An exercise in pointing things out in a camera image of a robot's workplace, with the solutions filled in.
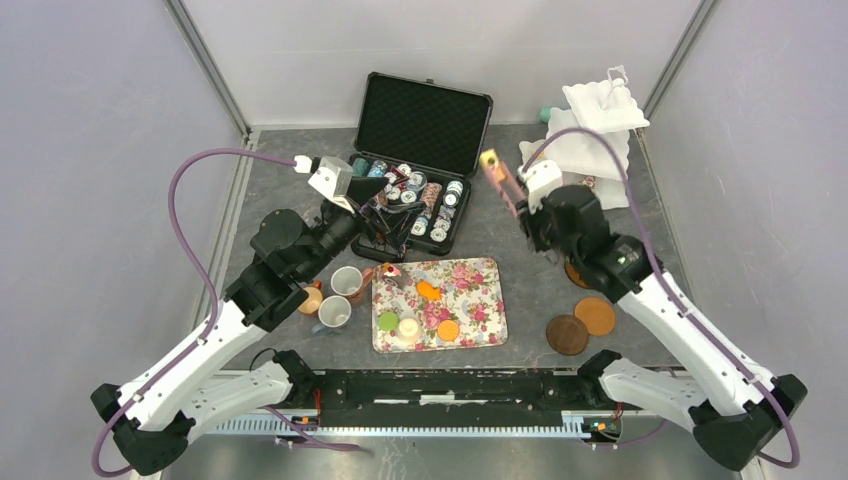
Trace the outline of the cream round pudding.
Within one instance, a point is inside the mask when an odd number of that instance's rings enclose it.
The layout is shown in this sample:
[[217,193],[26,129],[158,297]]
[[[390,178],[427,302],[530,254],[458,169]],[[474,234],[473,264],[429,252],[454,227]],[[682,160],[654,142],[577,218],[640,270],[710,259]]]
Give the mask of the cream round pudding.
[[399,341],[415,344],[422,335],[421,323],[415,318],[403,318],[396,328]]

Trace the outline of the pink-handled metal tongs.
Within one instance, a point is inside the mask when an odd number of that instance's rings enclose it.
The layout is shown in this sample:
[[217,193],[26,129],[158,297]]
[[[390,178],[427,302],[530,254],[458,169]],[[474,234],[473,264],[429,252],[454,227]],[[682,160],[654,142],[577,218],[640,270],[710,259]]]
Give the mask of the pink-handled metal tongs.
[[500,160],[496,168],[486,169],[481,165],[480,168],[513,217],[526,220],[529,215],[526,192],[508,166]]

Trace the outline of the black poker chip case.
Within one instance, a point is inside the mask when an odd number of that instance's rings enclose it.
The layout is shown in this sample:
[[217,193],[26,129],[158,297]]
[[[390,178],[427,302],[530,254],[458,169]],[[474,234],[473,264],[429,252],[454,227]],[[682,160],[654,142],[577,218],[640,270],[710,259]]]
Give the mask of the black poker chip case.
[[353,163],[364,158],[370,164],[383,161],[389,167],[409,165],[427,180],[442,186],[429,221],[436,221],[449,184],[462,184],[446,238],[437,241],[426,229],[408,237],[403,247],[389,246],[383,239],[371,241],[362,235],[351,244],[354,254],[375,261],[401,261],[411,250],[445,256],[456,240],[478,170],[478,156],[494,106],[485,93],[464,91],[423,80],[406,79],[372,72],[366,81]]

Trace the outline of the yellow cake with green fruit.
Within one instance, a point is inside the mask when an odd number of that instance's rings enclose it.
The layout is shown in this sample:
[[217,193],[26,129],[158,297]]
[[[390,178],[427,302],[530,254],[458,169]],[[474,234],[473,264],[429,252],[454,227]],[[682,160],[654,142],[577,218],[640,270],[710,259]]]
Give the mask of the yellow cake with green fruit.
[[495,150],[489,149],[480,154],[479,162],[483,168],[493,169],[499,165],[500,160]]

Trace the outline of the white three-tier cake stand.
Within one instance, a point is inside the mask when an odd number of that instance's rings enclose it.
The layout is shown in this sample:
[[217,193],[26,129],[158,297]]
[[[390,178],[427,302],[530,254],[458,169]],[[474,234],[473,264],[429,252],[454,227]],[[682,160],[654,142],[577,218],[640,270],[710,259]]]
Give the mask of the white three-tier cake stand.
[[625,68],[618,65],[607,69],[603,80],[563,86],[568,107],[552,107],[543,139],[519,143],[519,168],[527,171],[536,161],[551,160],[562,170],[563,185],[580,185],[584,177],[594,176],[591,190],[602,209],[629,207],[630,133],[650,122],[628,83]]

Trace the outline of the yellow round biscuit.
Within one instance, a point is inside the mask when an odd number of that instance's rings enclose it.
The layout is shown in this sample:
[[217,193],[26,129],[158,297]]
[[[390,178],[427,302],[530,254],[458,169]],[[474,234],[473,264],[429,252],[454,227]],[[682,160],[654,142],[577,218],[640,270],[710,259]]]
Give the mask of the yellow round biscuit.
[[443,320],[437,327],[437,336],[444,342],[453,342],[459,335],[460,327],[454,320]]

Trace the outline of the dark brown wooden coaster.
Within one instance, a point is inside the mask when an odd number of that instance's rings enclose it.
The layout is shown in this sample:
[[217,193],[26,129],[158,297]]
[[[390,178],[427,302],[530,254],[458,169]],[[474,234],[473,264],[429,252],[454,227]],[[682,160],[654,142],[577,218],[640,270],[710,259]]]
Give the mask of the dark brown wooden coaster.
[[545,336],[554,351],[566,356],[582,353],[590,339],[585,324],[570,314],[553,317],[546,326]]

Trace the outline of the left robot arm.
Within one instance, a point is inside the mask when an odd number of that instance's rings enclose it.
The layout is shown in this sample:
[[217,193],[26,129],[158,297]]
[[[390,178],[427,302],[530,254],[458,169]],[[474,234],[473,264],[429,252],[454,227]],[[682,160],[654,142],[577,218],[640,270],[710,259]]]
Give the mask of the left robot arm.
[[203,383],[237,353],[274,331],[307,299],[306,284],[361,236],[406,242],[423,202],[384,205],[385,178],[333,180],[314,174],[320,215],[307,223],[291,209],[266,215],[251,239],[252,262],[223,295],[213,294],[209,315],[168,354],[122,385],[104,383],[91,401],[106,426],[95,442],[111,438],[126,467],[121,474],[158,473],[212,427],[241,413],[284,401],[306,405],[313,379],[271,360],[257,377],[239,377],[216,390]]

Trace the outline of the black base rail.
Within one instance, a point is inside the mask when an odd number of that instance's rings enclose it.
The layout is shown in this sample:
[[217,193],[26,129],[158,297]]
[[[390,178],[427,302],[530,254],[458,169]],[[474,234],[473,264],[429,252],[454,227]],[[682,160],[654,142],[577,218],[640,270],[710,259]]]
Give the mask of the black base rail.
[[554,427],[564,412],[622,414],[631,408],[574,370],[314,370],[293,350],[272,359],[293,382],[280,407],[314,407],[321,427]]

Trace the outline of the chocolate cake slice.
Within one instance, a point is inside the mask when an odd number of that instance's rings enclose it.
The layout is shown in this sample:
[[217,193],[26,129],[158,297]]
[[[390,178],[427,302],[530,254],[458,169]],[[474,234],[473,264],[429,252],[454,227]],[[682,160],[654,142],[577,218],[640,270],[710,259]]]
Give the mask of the chocolate cake slice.
[[407,274],[400,267],[389,262],[379,267],[379,278],[393,288],[402,289],[407,284]]

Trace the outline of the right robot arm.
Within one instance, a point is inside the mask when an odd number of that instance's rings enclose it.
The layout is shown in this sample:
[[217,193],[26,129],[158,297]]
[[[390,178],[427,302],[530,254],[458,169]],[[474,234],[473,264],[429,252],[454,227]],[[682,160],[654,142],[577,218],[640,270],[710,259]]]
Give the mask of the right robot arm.
[[682,292],[653,252],[647,232],[612,231],[586,186],[553,189],[538,204],[521,200],[516,217],[537,251],[554,251],[582,281],[647,328],[691,375],[690,384],[604,350],[577,382],[591,408],[610,401],[639,406],[689,431],[722,467],[740,471],[754,458],[795,468],[790,419],[808,394],[793,374],[777,376],[734,345]]

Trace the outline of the medium brown wooden coaster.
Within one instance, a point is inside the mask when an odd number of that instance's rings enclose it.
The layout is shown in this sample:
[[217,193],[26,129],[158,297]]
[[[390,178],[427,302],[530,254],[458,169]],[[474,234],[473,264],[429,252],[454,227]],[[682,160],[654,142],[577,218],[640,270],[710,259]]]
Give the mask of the medium brown wooden coaster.
[[564,264],[564,271],[565,271],[567,278],[574,285],[576,285],[576,286],[578,286],[582,289],[590,289],[590,286],[582,279],[579,272],[575,269],[575,267],[571,263],[566,262]]

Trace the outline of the floral serving tray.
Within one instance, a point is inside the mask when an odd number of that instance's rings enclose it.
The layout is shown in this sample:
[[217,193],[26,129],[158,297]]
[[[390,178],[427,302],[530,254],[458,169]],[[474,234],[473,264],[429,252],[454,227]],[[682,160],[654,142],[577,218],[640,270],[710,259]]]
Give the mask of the floral serving tray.
[[[407,284],[398,289],[379,278],[379,267],[372,286],[372,347],[378,353],[416,353],[456,349],[476,349],[504,344],[509,337],[508,323],[496,261],[491,257],[429,260],[393,263],[407,274]],[[416,291],[416,283],[427,281],[441,289],[440,301],[428,301]],[[422,335],[415,344],[399,341],[396,330],[381,331],[377,319],[382,312],[395,312],[400,320],[415,318]],[[443,320],[459,324],[460,335],[453,342],[437,336]]]

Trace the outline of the green round macaron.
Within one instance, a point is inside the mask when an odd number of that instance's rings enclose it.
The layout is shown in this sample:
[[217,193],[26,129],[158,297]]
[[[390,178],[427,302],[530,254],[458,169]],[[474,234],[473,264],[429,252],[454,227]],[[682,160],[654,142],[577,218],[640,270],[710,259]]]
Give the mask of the green round macaron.
[[392,332],[397,329],[400,322],[399,316],[395,312],[382,312],[377,319],[378,328],[381,331]]

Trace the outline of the pink mug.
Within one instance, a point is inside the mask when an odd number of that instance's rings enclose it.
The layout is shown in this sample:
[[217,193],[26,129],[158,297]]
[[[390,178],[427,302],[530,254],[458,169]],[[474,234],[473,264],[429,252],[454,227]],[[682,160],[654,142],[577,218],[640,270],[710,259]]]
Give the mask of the pink mug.
[[364,301],[365,289],[373,279],[374,269],[360,270],[353,266],[344,266],[336,270],[330,278],[332,291],[356,305]]

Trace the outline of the orange pastry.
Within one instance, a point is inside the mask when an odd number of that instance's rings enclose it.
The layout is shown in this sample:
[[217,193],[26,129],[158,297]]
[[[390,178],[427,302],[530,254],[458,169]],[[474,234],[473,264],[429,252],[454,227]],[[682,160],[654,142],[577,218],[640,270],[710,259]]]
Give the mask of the orange pastry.
[[417,282],[416,291],[421,297],[428,301],[440,301],[442,298],[441,289],[427,281]]

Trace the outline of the light orange wooden coaster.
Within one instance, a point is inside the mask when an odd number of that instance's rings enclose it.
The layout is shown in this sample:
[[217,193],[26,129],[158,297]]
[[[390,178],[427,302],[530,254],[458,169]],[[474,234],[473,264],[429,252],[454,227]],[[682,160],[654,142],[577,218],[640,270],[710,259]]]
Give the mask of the light orange wooden coaster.
[[608,335],[617,323],[614,308],[599,297],[580,300],[574,307],[574,316],[585,325],[591,336]]

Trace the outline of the grey white mug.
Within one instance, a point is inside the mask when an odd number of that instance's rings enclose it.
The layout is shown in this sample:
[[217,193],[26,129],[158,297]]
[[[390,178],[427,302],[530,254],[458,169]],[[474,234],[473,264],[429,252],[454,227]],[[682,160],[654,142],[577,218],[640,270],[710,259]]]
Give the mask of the grey white mug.
[[312,327],[311,333],[314,336],[337,333],[348,323],[351,314],[352,306],[347,298],[338,295],[327,297],[319,306],[319,323]]

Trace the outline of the orange mug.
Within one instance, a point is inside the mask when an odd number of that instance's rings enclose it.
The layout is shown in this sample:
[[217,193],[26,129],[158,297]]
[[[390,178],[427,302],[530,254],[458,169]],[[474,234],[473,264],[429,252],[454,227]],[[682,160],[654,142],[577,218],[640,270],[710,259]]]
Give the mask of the orange mug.
[[303,291],[307,294],[307,297],[298,307],[298,311],[306,316],[316,316],[324,300],[322,282],[316,280],[312,284],[305,286]]

